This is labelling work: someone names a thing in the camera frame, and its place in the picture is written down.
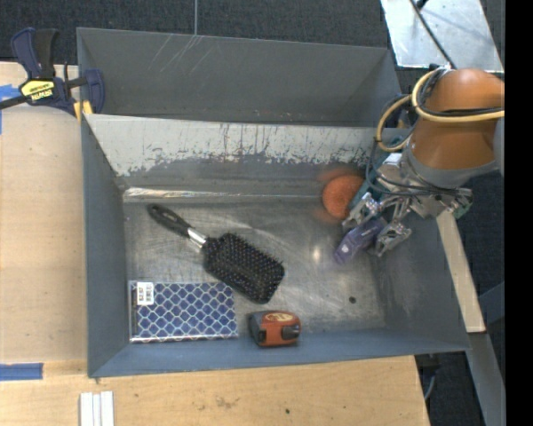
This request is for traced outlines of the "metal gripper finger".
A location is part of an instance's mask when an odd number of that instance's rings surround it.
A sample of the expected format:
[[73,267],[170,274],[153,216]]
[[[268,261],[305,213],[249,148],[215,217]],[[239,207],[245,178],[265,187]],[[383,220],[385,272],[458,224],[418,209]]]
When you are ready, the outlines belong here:
[[412,230],[403,222],[394,220],[387,224],[377,235],[374,251],[377,256],[383,256],[394,249],[412,235]]
[[379,203],[372,197],[371,193],[365,193],[342,222],[342,229],[349,231],[359,225],[364,225],[378,213]]

